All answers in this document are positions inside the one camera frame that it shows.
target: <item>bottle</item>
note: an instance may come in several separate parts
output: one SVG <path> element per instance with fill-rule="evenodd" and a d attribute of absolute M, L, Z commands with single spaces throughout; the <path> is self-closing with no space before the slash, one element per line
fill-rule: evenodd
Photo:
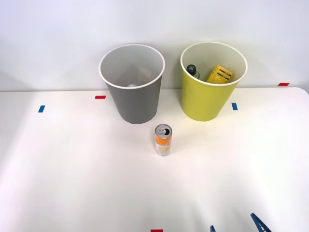
<path fill-rule="evenodd" d="M 193 64 L 189 64 L 187 66 L 187 71 L 190 73 L 191 76 L 195 77 L 199 80 L 199 72 L 197 71 L 197 68 Z"/>

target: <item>blue clip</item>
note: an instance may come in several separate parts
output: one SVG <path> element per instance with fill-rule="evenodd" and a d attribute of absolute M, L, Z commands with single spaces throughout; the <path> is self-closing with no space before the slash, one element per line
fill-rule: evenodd
<path fill-rule="evenodd" d="M 211 226 L 211 232 L 216 232 L 213 226 Z"/>
<path fill-rule="evenodd" d="M 251 214 L 251 217 L 259 232 L 271 232 L 271 230 L 255 214 Z"/>

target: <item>yellow box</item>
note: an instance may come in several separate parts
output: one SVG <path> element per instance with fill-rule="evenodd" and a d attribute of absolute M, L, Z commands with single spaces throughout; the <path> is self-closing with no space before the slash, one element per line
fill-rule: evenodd
<path fill-rule="evenodd" d="M 206 82 L 212 84 L 225 84 L 232 77 L 232 75 L 232 72 L 220 65 L 217 65 L 211 72 Z"/>

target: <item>blue tape marker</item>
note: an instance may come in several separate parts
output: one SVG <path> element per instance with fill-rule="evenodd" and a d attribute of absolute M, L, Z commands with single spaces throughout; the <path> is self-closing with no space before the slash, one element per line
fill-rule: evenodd
<path fill-rule="evenodd" d="M 41 105 L 39 109 L 39 113 L 43 113 L 44 108 L 45 108 L 45 105 Z"/>
<path fill-rule="evenodd" d="M 271 232 L 271 230 L 257 217 L 255 214 L 251 214 L 251 217 L 259 230 L 259 232 Z"/>
<path fill-rule="evenodd" d="M 211 232 L 216 232 L 213 226 L 211 226 Z"/>
<path fill-rule="evenodd" d="M 233 107 L 233 110 L 238 110 L 236 103 L 232 103 L 232 107 Z"/>

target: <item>red tape marker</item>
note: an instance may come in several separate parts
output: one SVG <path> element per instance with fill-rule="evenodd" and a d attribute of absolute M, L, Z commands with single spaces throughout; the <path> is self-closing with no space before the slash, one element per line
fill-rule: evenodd
<path fill-rule="evenodd" d="M 98 95 L 98 96 L 95 97 L 95 99 L 105 99 L 105 98 L 106 98 L 105 95 L 101 95 L 101 96 Z"/>
<path fill-rule="evenodd" d="M 289 83 L 279 83 L 278 86 L 288 86 L 288 85 L 289 85 Z"/>

